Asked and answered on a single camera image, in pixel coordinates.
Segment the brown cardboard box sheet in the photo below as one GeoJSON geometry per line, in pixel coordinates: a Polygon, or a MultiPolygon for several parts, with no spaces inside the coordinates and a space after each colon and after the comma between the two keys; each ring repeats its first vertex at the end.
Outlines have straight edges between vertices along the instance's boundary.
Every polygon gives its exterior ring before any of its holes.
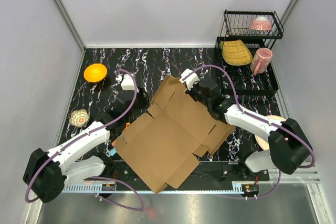
{"type": "Polygon", "coordinates": [[[212,118],[185,90],[166,76],[147,111],[116,139],[117,154],[154,193],[179,188],[198,158],[214,154],[235,129],[212,118]]]}

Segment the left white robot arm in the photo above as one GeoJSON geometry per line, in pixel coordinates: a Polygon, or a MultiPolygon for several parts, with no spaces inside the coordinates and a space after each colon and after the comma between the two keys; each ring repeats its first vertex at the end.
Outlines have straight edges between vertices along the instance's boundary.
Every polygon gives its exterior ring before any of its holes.
{"type": "Polygon", "coordinates": [[[28,186],[26,202],[34,202],[29,197],[31,192],[36,199],[48,203],[67,186],[95,177],[112,179],[114,162],[106,154],[91,154],[87,159],[82,157],[100,144],[116,140],[134,121],[135,114],[148,104],[148,94],[143,87],[138,87],[136,91],[122,90],[111,108],[101,113],[82,132],[47,151],[41,148],[33,151],[23,175],[23,181],[28,186]]]}

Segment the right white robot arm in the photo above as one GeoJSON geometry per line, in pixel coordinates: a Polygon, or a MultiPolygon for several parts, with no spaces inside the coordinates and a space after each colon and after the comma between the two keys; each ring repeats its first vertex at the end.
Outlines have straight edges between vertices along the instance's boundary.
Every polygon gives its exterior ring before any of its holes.
{"type": "Polygon", "coordinates": [[[211,78],[188,77],[180,82],[195,101],[207,107],[212,118],[242,128],[268,143],[268,149],[253,152],[238,167],[242,179],[250,180],[257,172],[274,168],[291,175],[310,155],[311,145],[297,121],[270,119],[243,108],[226,98],[211,78]]]}

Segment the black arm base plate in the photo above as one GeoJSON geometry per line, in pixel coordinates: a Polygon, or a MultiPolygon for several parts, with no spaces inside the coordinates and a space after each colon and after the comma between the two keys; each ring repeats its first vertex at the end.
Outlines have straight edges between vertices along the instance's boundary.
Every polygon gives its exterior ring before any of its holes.
{"type": "MultiPolygon", "coordinates": [[[[150,188],[124,162],[115,161],[102,174],[126,182],[138,192],[151,192],[150,188]]],[[[252,173],[244,164],[237,162],[206,162],[201,161],[196,169],[177,189],[167,186],[164,192],[173,191],[215,191],[232,190],[233,182],[268,182],[268,172],[263,170],[252,173]]]]}

